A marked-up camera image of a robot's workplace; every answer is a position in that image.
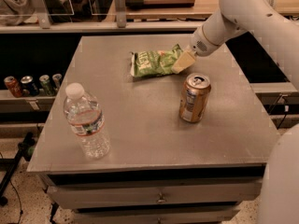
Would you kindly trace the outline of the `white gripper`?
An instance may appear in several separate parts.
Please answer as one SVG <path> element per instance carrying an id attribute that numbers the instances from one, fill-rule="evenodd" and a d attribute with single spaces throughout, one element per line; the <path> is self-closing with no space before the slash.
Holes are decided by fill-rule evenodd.
<path id="1" fill-rule="evenodd" d="M 199 27 L 191 36 L 190 42 L 191 49 L 201 57 L 212 54 L 219 47 L 212 44 L 204 35 L 203 27 Z M 171 70 L 175 74 L 179 74 L 181 71 L 192 66 L 196 61 L 196 57 L 193 52 L 184 50 L 182 54 L 175 61 Z"/>

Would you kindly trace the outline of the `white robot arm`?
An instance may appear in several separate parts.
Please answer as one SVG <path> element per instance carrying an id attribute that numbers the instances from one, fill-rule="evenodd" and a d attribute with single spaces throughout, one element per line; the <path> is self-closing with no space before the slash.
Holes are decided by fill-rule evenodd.
<path id="1" fill-rule="evenodd" d="M 180 71 L 225 41 L 250 32 L 299 90 L 299 26 L 271 6 L 271 0 L 219 0 L 219 9 L 193 33 L 173 66 Z M 263 175 L 257 224 L 299 224 L 299 124 L 274 145 Z"/>

